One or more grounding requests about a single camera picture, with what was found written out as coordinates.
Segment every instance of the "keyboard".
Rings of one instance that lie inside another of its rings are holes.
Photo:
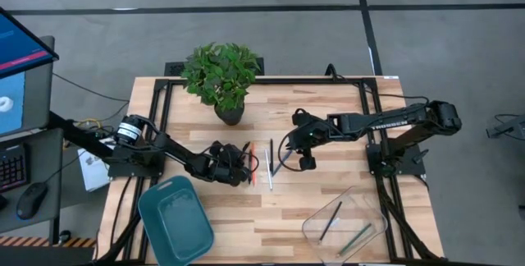
[[[0,193],[30,182],[24,145],[0,149]]]

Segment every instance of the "monitor screen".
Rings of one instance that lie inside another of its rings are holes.
[[[57,59],[55,52],[0,8],[0,78]]]

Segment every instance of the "white paper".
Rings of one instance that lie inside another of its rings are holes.
[[[115,143],[111,138],[100,140],[100,142]],[[109,145],[108,147],[111,149],[115,148],[114,145]],[[78,149],[77,152],[79,154],[80,167],[82,168],[82,176],[84,177],[85,190],[91,192],[109,184],[109,177],[107,176],[109,166],[100,158],[85,152],[85,149]]]

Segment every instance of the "white pen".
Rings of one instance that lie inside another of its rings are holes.
[[[270,172],[270,159],[268,159],[268,149],[264,149],[264,155],[266,156],[266,166],[268,168],[268,181],[270,182],[270,190],[273,190],[272,173]]]

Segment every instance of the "green pen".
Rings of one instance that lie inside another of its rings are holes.
[[[337,254],[337,257],[341,257],[341,255],[343,255],[345,253],[345,251],[348,250],[348,248],[350,246],[352,246],[354,244],[354,242],[359,238],[361,237],[362,234],[364,234],[364,232],[366,232],[366,230],[368,230],[368,228],[370,228],[372,224],[369,223],[367,226],[365,226],[363,229],[361,229],[361,231],[356,235],[354,236],[354,238],[352,238],[352,240],[347,244],[345,245],[345,247],[339,251],[339,254]]]

